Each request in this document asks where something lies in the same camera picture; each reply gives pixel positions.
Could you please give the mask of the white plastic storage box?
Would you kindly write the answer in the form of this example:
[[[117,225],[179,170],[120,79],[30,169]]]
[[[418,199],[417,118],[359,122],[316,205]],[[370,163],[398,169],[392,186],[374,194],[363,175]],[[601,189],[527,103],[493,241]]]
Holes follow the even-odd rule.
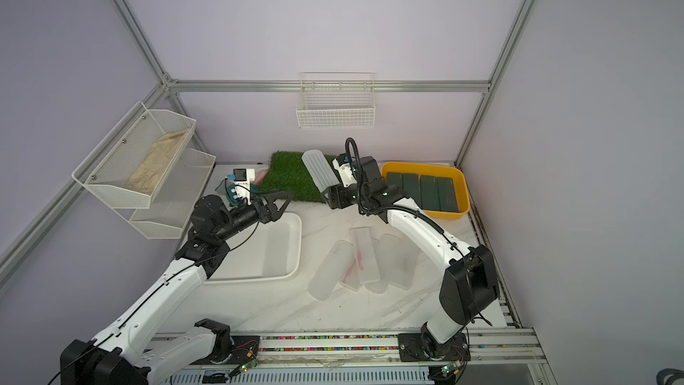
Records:
[[[261,283],[292,278],[297,274],[302,249],[302,220],[286,212],[278,221],[259,227],[245,239],[236,235],[228,241],[232,248],[207,283]]]

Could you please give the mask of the yellow plastic storage box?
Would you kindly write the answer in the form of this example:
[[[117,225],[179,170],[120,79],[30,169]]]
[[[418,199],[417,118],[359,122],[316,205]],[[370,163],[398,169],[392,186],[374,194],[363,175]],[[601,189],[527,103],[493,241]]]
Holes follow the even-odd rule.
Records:
[[[388,162],[381,174],[397,184],[432,219],[458,220],[470,213],[470,195],[464,174],[454,167]]]

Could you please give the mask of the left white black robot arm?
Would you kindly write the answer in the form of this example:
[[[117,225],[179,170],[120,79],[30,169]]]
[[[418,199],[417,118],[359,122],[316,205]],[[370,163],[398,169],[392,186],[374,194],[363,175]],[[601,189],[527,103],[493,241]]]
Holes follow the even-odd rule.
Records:
[[[279,220],[294,197],[293,192],[261,192],[232,209],[217,195],[196,201],[187,240],[162,276],[94,338],[73,340],[62,351],[55,380],[62,384],[160,384],[197,360],[215,364],[229,360],[235,351],[231,328],[208,318],[157,351],[146,349],[181,303],[219,269],[232,250],[228,240]]]

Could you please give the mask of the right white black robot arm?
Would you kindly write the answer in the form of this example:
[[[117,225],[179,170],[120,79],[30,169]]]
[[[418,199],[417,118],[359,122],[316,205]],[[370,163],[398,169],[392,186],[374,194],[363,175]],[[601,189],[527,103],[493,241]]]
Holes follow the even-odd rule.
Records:
[[[387,162],[377,164],[371,156],[350,160],[347,154],[333,163],[322,159],[308,171],[333,210],[356,206],[363,216],[379,217],[407,236],[441,271],[442,284],[436,313],[422,327],[426,347],[445,347],[475,317],[500,297],[493,253],[475,247],[444,230],[438,219],[459,219],[470,210],[465,176],[445,166]],[[415,176],[418,187],[437,193],[440,180],[452,182],[449,200],[454,211],[440,210],[439,201],[424,210],[405,187],[388,183],[391,173]]]

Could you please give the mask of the pink object behind box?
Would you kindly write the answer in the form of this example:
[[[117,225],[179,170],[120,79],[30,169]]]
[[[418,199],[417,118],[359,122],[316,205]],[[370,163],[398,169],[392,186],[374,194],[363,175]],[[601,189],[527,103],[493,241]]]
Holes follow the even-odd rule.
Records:
[[[262,169],[262,170],[260,170],[260,171],[258,172],[258,174],[256,174],[256,177],[255,177],[255,180],[254,180],[254,184],[255,184],[255,185],[260,185],[261,182],[265,179],[267,173],[268,173],[268,170],[267,170],[267,169]]]

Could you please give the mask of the clear pencil case with pink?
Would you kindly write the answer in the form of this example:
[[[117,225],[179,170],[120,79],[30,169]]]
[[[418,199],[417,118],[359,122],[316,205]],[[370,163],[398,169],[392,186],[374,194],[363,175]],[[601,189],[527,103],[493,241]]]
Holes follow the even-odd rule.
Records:
[[[348,262],[348,268],[342,279],[340,280],[340,285],[347,290],[352,292],[358,292],[361,288],[361,281],[359,277],[359,272],[356,265],[356,257],[354,256],[354,251],[351,251],[351,256]]]

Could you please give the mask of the green artificial grass mat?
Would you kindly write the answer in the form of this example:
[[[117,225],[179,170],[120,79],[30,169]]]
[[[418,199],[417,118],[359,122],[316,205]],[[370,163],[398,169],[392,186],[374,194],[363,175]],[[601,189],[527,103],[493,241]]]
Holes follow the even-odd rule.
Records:
[[[256,184],[261,192],[287,191],[295,194],[294,201],[324,203],[303,160],[301,152],[273,153],[265,177]]]

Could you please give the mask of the green rubber glove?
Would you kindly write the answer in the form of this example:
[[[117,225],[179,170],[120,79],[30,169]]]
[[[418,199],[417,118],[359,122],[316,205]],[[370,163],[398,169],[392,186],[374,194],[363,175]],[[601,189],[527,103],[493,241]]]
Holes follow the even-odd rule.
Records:
[[[224,178],[217,186],[216,192],[217,194],[224,196],[230,206],[237,207],[240,204],[242,196],[235,191],[233,180]]]

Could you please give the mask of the lower white mesh shelf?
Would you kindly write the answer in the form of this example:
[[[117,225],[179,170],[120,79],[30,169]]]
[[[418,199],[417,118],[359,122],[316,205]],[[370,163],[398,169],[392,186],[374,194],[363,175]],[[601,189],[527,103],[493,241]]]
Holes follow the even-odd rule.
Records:
[[[187,148],[151,207],[132,210],[126,222],[148,240],[181,239],[215,164],[215,156]]]

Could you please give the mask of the white mesh shelf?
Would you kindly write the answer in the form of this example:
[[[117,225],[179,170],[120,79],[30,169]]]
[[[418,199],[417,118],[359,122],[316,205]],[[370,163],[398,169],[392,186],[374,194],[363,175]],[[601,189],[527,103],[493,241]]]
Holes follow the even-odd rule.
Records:
[[[148,240],[181,239],[215,164],[215,156],[187,148],[151,207],[132,210],[126,222]]]
[[[166,133],[189,128],[185,140],[152,195],[126,188],[126,182],[144,160],[151,145]],[[103,141],[72,172],[72,179],[106,206],[148,209],[159,193],[196,130],[196,120],[164,109],[137,103]]]

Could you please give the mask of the beige cloth in shelf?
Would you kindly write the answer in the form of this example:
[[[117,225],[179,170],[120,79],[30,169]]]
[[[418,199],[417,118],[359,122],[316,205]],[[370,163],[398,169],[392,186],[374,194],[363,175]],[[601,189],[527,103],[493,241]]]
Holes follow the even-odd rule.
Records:
[[[144,160],[128,178],[126,188],[140,194],[152,195],[188,132],[189,128],[166,133],[155,141]]]

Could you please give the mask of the upper white mesh shelf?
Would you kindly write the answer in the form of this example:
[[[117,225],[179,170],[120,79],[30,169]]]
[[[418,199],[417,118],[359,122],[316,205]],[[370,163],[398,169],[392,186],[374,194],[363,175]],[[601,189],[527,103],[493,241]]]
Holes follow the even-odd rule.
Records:
[[[189,128],[185,140],[152,195],[126,188],[126,182],[144,160],[151,145],[166,133]],[[137,103],[103,141],[72,172],[72,179],[106,206],[148,209],[159,193],[196,130],[196,120],[164,109]]]

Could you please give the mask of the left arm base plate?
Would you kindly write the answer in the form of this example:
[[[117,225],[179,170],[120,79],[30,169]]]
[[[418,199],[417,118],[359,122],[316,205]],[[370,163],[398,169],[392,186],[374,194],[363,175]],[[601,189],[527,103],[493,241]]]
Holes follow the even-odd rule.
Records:
[[[233,347],[223,358],[207,356],[194,362],[194,365],[244,365],[258,357],[260,337],[238,335],[232,337]]]

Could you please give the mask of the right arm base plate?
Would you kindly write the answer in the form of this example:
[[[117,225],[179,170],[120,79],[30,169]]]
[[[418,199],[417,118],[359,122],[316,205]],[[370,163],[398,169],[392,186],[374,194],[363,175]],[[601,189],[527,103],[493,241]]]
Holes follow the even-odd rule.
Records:
[[[452,336],[445,343],[437,342],[429,333],[400,333],[397,342],[402,362],[470,360],[470,346],[464,333]]]

